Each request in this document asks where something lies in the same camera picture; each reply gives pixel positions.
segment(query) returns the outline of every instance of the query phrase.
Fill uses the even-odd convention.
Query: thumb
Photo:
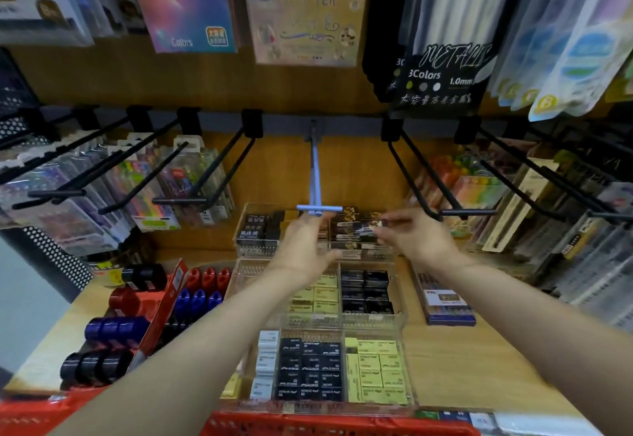
[[[393,229],[381,226],[374,228],[374,232],[376,236],[378,236],[384,242],[392,246],[396,245],[396,232]]]
[[[332,249],[322,256],[323,260],[327,262],[327,265],[332,264],[334,261],[342,257],[343,257],[342,249]]]

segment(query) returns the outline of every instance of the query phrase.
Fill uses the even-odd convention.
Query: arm
[[[420,209],[377,228],[452,288],[606,436],[629,436],[633,337],[459,252],[446,226]]]
[[[55,428],[52,436],[197,436],[273,310],[340,251],[317,254],[320,218],[293,222],[264,272]]]

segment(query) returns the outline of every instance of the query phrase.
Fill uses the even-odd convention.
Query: clear plastic organizer
[[[253,342],[245,359],[244,373],[240,381],[237,398],[221,399],[219,411],[257,411],[317,415],[411,416],[413,414],[416,408],[416,396],[408,376],[404,346],[397,332],[374,329],[275,329],[275,331],[279,331],[276,349],[260,349],[257,346],[257,340]],[[324,372],[333,373],[336,377],[334,380],[341,382],[340,395],[335,397],[338,400],[322,399],[323,397],[328,398],[320,393],[321,390],[327,389],[324,387],[325,384],[323,382],[318,383],[322,385],[318,386],[318,388],[313,386],[311,399],[305,399],[305,396],[302,397],[304,391],[306,391],[306,388],[304,387],[302,390],[301,386],[305,382],[305,371],[302,368],[306,364],[306,361],[302,359],[306,356],[303,352],[305,350],[303,348],[298,349],[296,352],[283,350],[282,345],[285,338],[293,338],[295,341],[301,339],[301,346],[306,342],[309,344],[317,342],[338,344],[340,356],[338,362],[337,356],[333,355],[333,359],[328,358],[326,364],[340,365],[340,379],[337,374],[339,371],[322,369],[324,367],[323,360],[321,361],[320,372],[310,372],[311,375],[319,375],[319,378],[322,377],[320,375]],[[363,343],[365,343],[364,346],[367,348],[369,343],[375,345],[377,342],[385,342],[385,347],[389,345],[389,354],[377,352],[368,354],[365,349],[360,347]],[[333,354],[331,351],[332,346],[336,348],[336,345],[328,346],[330,355]],[[259,358],[262,353],[267,355],[264,358],[270,363],[267,368],[270,372],[266,371],[266,373],[263,373],[261,367],[262,359]],[[354,359],[350,359],[355,356],[359,360],[360,356],[375,360],[374,364],[380,364],[380,369],[361,369],[360,365],[355,365]],[[394,370],[394,368],[382,366],[382,364],[389,364],[389,361],[381,361],[380,356],[391,358],[391,364],[393,364],[393,361],[398,361],[396,363],[398,368]],[[291,358],[299,359],[298,370],[294,368],[288,369],[291,365],[296,364]],[[363,361],[365,368],[367,364],[368,359],[365,359]],[[298,383],[294,383],[294,386],[289,386],[288,380],[284,378],[284,376],[288,375],[288,371],[295,372],[295,378],[298,376]],[[371,376],[367,378],[367,383],[371,387],[362,385],[366,375]],[[251,392],[254,381],[258,386],[261,386],[264,381],[267,383],[266,387],[270,391],[270,399],[267,394],[263,397],[258,397],[254,395],[255,391]],[[280,389],[289,389],[290,392],[296,392],[296,395],[291,396],[290,400],[279,399]]]
[[[268,259],[240,258],[237,260],[230,285],[226,292],[229,298],[246,288],[268,265]],[[393,307],[393,314],[357,314],[345,312],[343,305],[343,285],[341,270],[355,269],[368,271],[386,271],[389,275],[387,295]],[[276,308],[270,317],[267,327],[271,328],[372,328],[398,330],[407,323],[407,310],[400,289],[400,281],[394,263],[375,263],[369,261],[339,261],[324,271],[325,275],[335,276],[331,280],[331,288],[336,281],[336,301],[331,297],[327,304],[313,304],[312,312],[303,312],[297,304],[301,297],[293,296]]]
[[[235,229],[233,242],[238,257],[265,258],[273,257],[281,240],[279,238],[245,239],[240,238],[240,232],[246,224],[249,214],[271,215],[273,211],[283,210],[279,204],[247,203],[244,205],[242,216]],[[393,251],[387,246],[376,243],[362,243],[359,241],[319,241],[323,249],[342,249],[342,260],[346,261],[393,261]]]

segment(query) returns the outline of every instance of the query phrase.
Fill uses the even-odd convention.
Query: forearm
[[[633,432],[633,337],[463,254],[434,274],[606,436]]]
[[[264,272],[51,434],[197,435],[274,308],[294,291]]]

